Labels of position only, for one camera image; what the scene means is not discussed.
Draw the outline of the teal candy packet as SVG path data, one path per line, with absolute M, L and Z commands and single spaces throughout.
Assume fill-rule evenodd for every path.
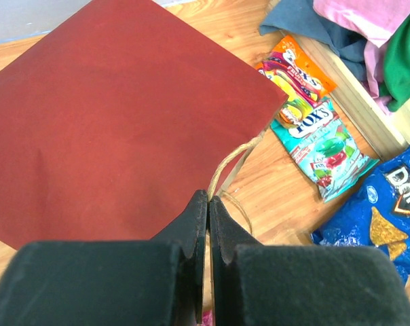
M 274 120 L 271 129 L 324 202 L 346 192 L 379 162 L 359 150 L 327 97 L 297 127 Z

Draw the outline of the blue Doritos chips packet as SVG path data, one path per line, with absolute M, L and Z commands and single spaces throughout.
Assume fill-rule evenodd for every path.
M 311 234 L 316 245 L 371 246 L 410 276 L 410 146 L 374 168 L 360 189 Z

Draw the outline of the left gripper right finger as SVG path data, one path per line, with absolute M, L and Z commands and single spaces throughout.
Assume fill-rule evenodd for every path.
M 208 205 L 215 325 L 410 325 L 400 276 L 373 247 L 264 245 Z

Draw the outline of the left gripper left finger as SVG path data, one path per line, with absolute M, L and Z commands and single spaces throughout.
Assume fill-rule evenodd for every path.
M 0 325 L 196 325 L 208 198 L 149 240 L 39 241 L 0 279 Z

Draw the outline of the pink shirt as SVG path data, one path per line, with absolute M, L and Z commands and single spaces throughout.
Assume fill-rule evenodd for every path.
M 384 56 L 389 41 L 410 14 L 410 1 L 315 1 L 314 11 L 339 26 L 362 35 L 367 87 L 381 110 L 390 115 L 389 96 L 379 94 L 384 81 Z

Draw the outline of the red brown paper bag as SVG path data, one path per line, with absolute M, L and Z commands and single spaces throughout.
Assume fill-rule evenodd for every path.
M 146 239 L 286 95 L 152 1 L 91 1 L 0 71 L 0 241 Z

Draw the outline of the green tank top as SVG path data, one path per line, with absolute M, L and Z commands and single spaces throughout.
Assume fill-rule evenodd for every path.
M 379 94 L 390 97 L 390 112 L 398 111 L 410 99 L 410 14 L 389 41 Z

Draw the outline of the orange Fox's fruits packet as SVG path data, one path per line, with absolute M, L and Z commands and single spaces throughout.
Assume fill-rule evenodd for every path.
M 283 37 L 255 68 L 288 96 L 276 114 L 276 119 L 285 128 L 301 125 L 337 87 L 290 35 Z

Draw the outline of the red snack packet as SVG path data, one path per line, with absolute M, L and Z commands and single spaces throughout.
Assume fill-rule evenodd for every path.
M 214 325 L 214 317 L 212 310 L 206 310 L 202 313 L 202 322 L 200 326 L 213 326 Z

